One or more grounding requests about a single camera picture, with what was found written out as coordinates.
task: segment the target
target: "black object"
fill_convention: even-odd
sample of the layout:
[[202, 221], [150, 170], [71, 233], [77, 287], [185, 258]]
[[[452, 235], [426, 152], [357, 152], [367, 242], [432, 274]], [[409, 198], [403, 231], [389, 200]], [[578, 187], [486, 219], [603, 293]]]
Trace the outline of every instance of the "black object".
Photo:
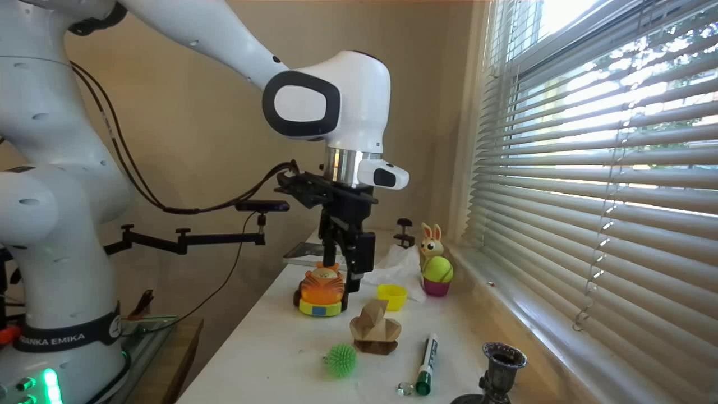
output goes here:
[[487, 344], [486, 354], [489, 360], [487, 374], [478, 380], [486, 395], [462, 395], [452, 404], [510, 404], [510, 391], [517, 381], [517, 374], [527, 367], [527, 358], [506, 344]]
[[16, 341], [16, 351], [23, 353], [59, 353], [59, 351], [73, 351], [78, 347], [87, 347], [95, 341], [102, 341], [110, 347], [119, 339], [119, 306], [115, 312], [108, 312], [102, 319], [95, 319], [91, 323], [73, 325], [73, 328], [54, 328], [54, 330], [40, 330], [32, 325], [20, 328], [20, 339]]
[[[287, 121], [277, 113], [274, 100], [283, 87], [307, 87], [326, 100], [326, 114], [317, 121]], [[269, 127], [285, 138], [322, 138], [336, 129], [340, 123], [341, 96], [340, 90], [320, 77], [304, 72], [281, 72], [271, 77], [262, 95], [262, 111]]]
[[289, 211], [289, 204], [285, 200], [243, 200], [234, 204], [238, 211]]
[[154, 289], [147, 289], [147, 293], [140, 297], [136, 310], [130, 312], [130, 319], [143, 316], [147, 312], [150, 312], [154, 302], [156, 302], [156, 293], [154, 293]]
[[128, 10], [119, 3], [115, 3], [115, 10], [108, 19], [104, 19], [104, 21], [87, 19], [87, 21], [74, 23], [74, 25], [71, 25], [71, 32], [77, 36], [91, 36], [97, 29], [108, 29], [108, 27], [119, 25], [127, 17], [128, 17]]
[[13, 256], [8, 249], [0, 249], [0, 330], [8, 328], [8, 307], [4, 307], [4, 293], [8, 293], [8, 262]]
[[132, 225], [121, 227], [121, 241], [106, 244], [106, 255], [119, 255], [132, 249], [132, 244], [147, 244], [154, 249], [170, 251], [185, 256], [192, 244], [237, 244], [237, 242], [253, 242], [266, 244], [266, 233], [192, 233], [192, 229], [177, 229], [177, 241], [164, 241], [147, 233], [132, 231]]
[[357, 293], [361, 276], [376, 268], [376, 233], [364, 231], [364, 221], [378, 203], [372, 188], [349, 188], [313, 173], [278, 175], [278, 187], [307, 209], [323, 207], [320, 222], [323, 265], [335, 265], [340, 248], [349, 265], [343, 294]]
[[389, 187], [391, 188], [391, 187], [397, 185], [397, 175], [391, 173], [391, 170], [384, 170], [384, 168], [378, 168], [372, 178], [376, 178], [378, 187]]
[[399, 219], [397, 225], [403, 227], [403, 231], [396, 233], [396, 241], [399, 241], [399, 248], [412, 249], [418, 242], [412, 233], [407, 233], [414, 222], [409, 219]]
[[[289, 211], [289, 204], [285, 200], [243, 200], [237, 203], [238, 211], [256, 211], [259, 213], [259, 227], [262, 229], [267, 225], [267, 211]], [[192, 233], [192, 229], [177, 229], [177, 241], [164, 241], [149, 233], [138, 233], [132, 225], [121, 227], [121, 241], [106, 244], [106, 255], [119, 255], [127, 249], [132, 249], [132, 244], [147, 244], [154, 249], [170, 251], [185, 256], [192, 244], [237, 244], [237, 242], [253, 242], [266, 244], [266, 233]]]
[[13, 274], [10, 276], [10, 285], [19, 285], [23, 280], [23, 273], [20, 268], [13, 269]]

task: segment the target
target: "black cable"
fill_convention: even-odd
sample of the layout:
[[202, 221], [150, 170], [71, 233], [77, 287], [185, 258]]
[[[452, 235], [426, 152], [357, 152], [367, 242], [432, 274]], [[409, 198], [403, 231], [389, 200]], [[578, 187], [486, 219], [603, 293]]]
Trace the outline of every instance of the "black cable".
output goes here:
[[[248, 225], [249, 225], [249, 221], [251, 221], [253, 216], [256, 216], [256, 211], [248, 216], [248, 221], [244, 221], [244, 225], [243, 225], [243, 233], [248, 231]], [[186, 315], [177, 316], [175, 322], [170, 322], [170, 323], [167, 323], [167, 325], [163, 325], [163, 328], [142, 330], [140, 335], [154, 335], [154, 332], [164, 332], [164, 330], [168, 330], [168, 328], [175, 328], [177, 323], [182, 323], [182, 322], [186, 322], [192, 315], [196, 315], [201, 307], [204, 307], [211, 298], [216, 298], [216, 297], [226, 287], [226, 283], [231, 280], [231, 276], [237, 274], [237, 269], [238, 269], [238, 265], [241, 265], [241, 258], [243, 258], [243, 248], [244, 248], [244, 242], [238, 244], [238, 251], [234, 255], [234, 262], [231, 262], [224, 280], [223, 280], [211, 294], [207, 294], [193, 310], [189, 310]]]
[[26, 323], [26, 315], [12, 315], [12, 316], [4, 316], [8, 322], [13, 322], [13, 323]]
[[[136, 187], [150, 204], [164, 207], [164, 204], [160, 203], [160, 198], [154, 193], [150, 185], [143, 179], [143, 175], [142, 175], [142, 170], [140, 170], [140, 166], [138, 166], [138, 163], [136, 163], [136, 158], [132, 158], [132, 152], [130, 152], [130, 147], [128, 147], [127, 134], [124, 134], [124, 131], [121, 131], [121, 123], [119, 123], [115, 104], [113, 104], [110, 95], [106, 92], [106, 87], [104, 87], [85, 67], [82, 67], [78, 64], [73, 64], [73, 69], [84, 78], [84, 83], [85, 83], [85, 87], [91, 90], [97, 109], [102, 111], [102, 114], [104, 114], [104, 119], [106, 119], [106, 127], [108, 127], [108, 131], [110, 131], [110, 138], [113, 138], [115, 152], [118, 152], [118, 158], [121, 159], [127, 175], [128, 175], [128, 178], [138, 175], [138, 179], [140, 179], [140, 185], [142, 185], [143, 188], [138, 187], [136, 178], [130, 179], [132, 187]], [[106, 113], [104, 104], [100, 102], [100, 96], [95, 95], [95, 90], [92, 90], [91, 83], [102, 92], [104, 102], [108, 104], [110, 118], [113, 118], [113, 123], [115, 123], [115, 131], [110, 129], [108, 113]]]
[[157, 207], [160, 200], [154, 196], [150, 188], [142, 188], [142, 187], [138, 185], [136, 173], [130, 170], [128, 163], [124, 159], [124, 155], [121, 155], [121, 151], [119, 151], [119, 143], [118, 143], [118, 138], [115, 138], [115, 131], [113, 131], [113, 127], [110, 127], [110, 121], [108, 121], [108, 113], [106, 113], [106, 109], [104, 109], [97, 90], [92, 87], [92, 83], [95, 83], [92, 77], [85, 77], [85, 75], [84, 75], [85, 69], [82, 69], [78, 66], [73, 66], [73, 69], [74, 69], [74, 75], [85, 83], [91, 96], [95, 100], [95, 106], [97, 106], [97, 111], [102, 113], [102, 118], [104, 118], [104, 121], [106, 121], [108, 134], [113, 138], [115, 155], [118, 155], [124, 173], [128, 175], [130, 185], [138, 188], [138, 193], [140, 193], [143, 200], [149, 200], [150, 204]]
[[[298, 166], [296, 163], [283, 163], [283, 165], [277, 165], [256, 187], [251, 187], [249, 191], [244, 191], [243, 196], [238, 198], [231, 198], [226, 203], [221, 203], [221, 204], [211, 204], [211, 207], [197, 207], [197, 209], [185, 209], [185, 207], [168, 207], [164, 204], [150, 188], [150, 185], [143, 179], [136, 158], [132, 158], [132, 151], [124, 138], [124, 131], [121, 131], [121, 123], [119, 123], [119, 118], [118, 118], [118, 111], [113, 106], [113, 100], [110, 95], [104, 90], [104, 86], [85, 69], [82, 67], [78, 64], [73, 64], [73, 69], [74, 75], [85, 83], [85, 87], [91, 90], [100, 113], [104, 114], [106, 119], [106, 127], [110, 131], [110, 138], [113, 138], [113, 147], [115, 147], [115, 152], [118, 152], [118, 159], [121, 165], [121, 168], [127, 170], [130, 185], [138, 188], [138, 193], [150, 203], [154, 207], [157, 207], [160, 211], [164, 213], [173, 213], [173, 216], [197, 216], [197, 213], [211, 213], [211, 211], [221, 211], [221, 209], [231, 209], [237, 207], [238, 203], [244, 203], [249, 198], [253, 198], [261, 187], [271, 179], [274, 175], [283, 173], [283, 170], [293, 170], [293, 173], [298, 173]], [[115, 123], [115, 131], [110, 129], [110, 119], [108, 119], [108, 113], [102, 104], [102, 100], [97, 96], [97, 92], [104, 96], [104, 102], [108, 104], [108, 111], [110, 111], [110, 118], [113, 118], [113, 123]]]

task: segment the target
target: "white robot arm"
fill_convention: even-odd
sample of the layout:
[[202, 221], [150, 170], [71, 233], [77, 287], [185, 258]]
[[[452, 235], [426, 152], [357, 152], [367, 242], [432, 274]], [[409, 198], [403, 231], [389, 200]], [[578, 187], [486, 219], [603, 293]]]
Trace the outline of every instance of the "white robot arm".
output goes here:
[[[224, 0], [124, 0], [164, 36], [248, 77], [278, 133], [326, 140], [326, 178], [345, 188], [405, 188], [387, 165], [391, 78], [367, 54], [287, 69]], [[115, 0], [0, 0], [0, 134], [27, 166], [0, 173], [0, 244], [23, 269], [27, 319], [0, 348], [0, 402], [102, 402], [121, 386], [113, 265], [97, 227], [128, 204], [128, 185], [92, 131], [71, 60], [68, 29], [121, 17]]]
[[266, 90], [266, 114], [287, 138], [329, 140], [326, 170], [349, 187], [405, 188], [409, 173], [387, 165], [391, 77], [381, 60], [341, 51], [287, 69], [224, 0], [121, 0], [164, 36], [202, 51]]

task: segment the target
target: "orange toy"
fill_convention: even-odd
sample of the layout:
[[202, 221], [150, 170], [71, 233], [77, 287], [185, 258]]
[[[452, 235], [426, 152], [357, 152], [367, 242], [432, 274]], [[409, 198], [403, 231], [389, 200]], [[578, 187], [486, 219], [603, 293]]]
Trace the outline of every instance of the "orange toy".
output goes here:
[[298, 312], [317, 319], [336, 316], [343, 312], [343, 279], [336, 265], [317, 265], [298, 283], [294, 306]]

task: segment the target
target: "window blinds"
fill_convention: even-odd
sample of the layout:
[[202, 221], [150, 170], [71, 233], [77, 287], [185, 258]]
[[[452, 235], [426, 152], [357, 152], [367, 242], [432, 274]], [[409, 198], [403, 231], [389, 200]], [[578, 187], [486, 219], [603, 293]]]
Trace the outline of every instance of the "window blinds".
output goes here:
[[603, 3], [545, 41], [537, 4], [495, 4], [465, 238], [661, 395], [717, 400], [718, 3]]

